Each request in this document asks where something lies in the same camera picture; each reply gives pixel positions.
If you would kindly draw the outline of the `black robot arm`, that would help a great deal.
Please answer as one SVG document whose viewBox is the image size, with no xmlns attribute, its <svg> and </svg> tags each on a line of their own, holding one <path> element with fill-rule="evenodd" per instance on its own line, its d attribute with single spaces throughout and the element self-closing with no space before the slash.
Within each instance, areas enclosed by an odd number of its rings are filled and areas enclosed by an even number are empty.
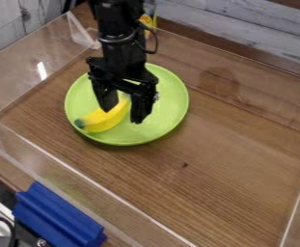
<svg viewBox="0 0 300 247">
<path fill-rule="evenodd" d="M 97 40 L 101 57 L 89 57 L 89 79 L 100 109 L 109 112 L 118 103 L 117 92 L 130 96 L 130 122 L 140 124 L 152 113 L 157 100 L 157 76 L 145 68 L 146 55 L 157 52 L 145 49 L 144 31 L 150 29 L 140 22 L 142 0 L 88 0 L 97 22 Z"/>
</svg>

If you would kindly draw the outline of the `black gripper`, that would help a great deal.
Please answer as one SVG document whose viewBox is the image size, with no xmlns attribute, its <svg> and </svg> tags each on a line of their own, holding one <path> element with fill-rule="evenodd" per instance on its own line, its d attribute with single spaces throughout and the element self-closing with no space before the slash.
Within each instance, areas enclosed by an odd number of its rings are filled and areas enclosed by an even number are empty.
<svg viewBox="0 0 300 247">
<path fill-rule="evenodd" d="M 145 68 L 148 50 L 144 37 L 100 37 L 102 55 L 89 57 L 89 78 L 100 109 L 112 110 L 118 103 L 117 91 L 130 95 L 130 122 L 140 124 L 152 113 L 158 78 Z"/>
</svg>

